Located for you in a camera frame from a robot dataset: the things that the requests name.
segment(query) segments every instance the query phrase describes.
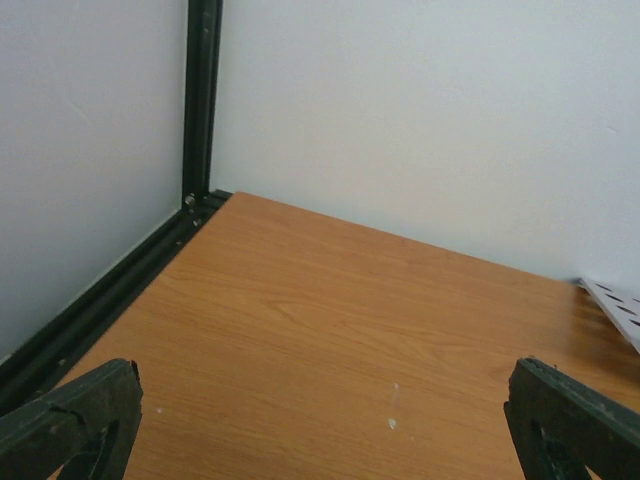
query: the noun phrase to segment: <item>wooden tabletop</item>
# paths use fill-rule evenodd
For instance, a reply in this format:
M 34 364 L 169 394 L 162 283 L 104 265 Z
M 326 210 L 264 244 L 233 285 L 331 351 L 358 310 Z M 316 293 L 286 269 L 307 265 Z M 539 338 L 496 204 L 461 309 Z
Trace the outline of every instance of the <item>wooden tabletop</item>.
M 235 194 L 70 377 L 138 362 L 129 479 L 493 480 L 529 355 L 640 410 L 581 289 Z

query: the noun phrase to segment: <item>table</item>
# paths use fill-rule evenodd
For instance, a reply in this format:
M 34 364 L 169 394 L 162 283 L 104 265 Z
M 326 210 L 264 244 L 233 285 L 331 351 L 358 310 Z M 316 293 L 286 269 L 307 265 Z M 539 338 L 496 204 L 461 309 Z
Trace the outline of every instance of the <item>table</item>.
M 67 378 L 138 362 L 129 479 L 507 479 L 529 355 L 640 410 L 580 288 L 238 193 Z

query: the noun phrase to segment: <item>wood grain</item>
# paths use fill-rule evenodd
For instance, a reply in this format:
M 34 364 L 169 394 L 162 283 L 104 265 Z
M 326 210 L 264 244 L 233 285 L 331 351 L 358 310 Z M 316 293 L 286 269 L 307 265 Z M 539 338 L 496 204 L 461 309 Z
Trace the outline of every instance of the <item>wood grain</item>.
M 528 355 L 640 410 L 582 290 L 236 194 L 69 378 L 138 362 L 130 479 L 507 479 Z

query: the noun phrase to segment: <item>perforated metal plate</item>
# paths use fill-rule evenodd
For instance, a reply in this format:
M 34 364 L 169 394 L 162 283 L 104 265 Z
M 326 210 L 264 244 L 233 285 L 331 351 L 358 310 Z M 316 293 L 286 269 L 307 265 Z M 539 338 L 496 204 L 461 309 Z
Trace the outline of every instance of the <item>perforated metal plate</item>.
M 633 295 L 588 278 L 581 278 L 580 283 L 624 338 L 640 353 L 640 295 Z

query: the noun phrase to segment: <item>white wall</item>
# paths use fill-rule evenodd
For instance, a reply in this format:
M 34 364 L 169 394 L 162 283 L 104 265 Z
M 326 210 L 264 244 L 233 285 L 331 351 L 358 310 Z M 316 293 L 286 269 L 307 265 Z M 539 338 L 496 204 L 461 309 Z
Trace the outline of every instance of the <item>white wall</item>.
M 0 2 L 0 358 L 179 208 L 186 9 Z
M 640 2 L 225 4 L 212 187 L 640 290 Z

